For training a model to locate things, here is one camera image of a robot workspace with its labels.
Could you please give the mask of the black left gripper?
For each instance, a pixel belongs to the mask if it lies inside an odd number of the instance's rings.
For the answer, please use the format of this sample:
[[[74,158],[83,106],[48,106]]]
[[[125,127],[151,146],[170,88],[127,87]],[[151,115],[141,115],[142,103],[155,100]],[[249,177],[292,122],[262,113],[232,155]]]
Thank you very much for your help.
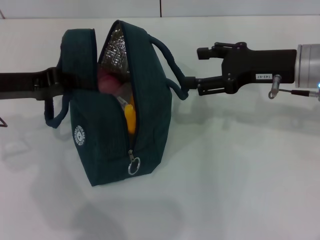
[[[46,101],[69,92],[68,89],[96,90],[94,83],[76,74],[50,67],[39,72],[0,74],[0,99]]]

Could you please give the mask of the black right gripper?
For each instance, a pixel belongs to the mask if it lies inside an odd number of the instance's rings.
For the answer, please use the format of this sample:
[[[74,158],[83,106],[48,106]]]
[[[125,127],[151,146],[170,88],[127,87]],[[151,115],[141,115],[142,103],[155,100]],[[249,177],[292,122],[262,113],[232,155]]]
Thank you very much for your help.
[[[275,75],[281,76],[281,84],[294,82],[296,49],[251,50],[246,42],[215,42],[211,48],[200,47],[196,52],[199,60],[223,59],[221,76],[184,78],[183,87],[197,90],[200,96],[235,94],[247,84],[271,84]]]

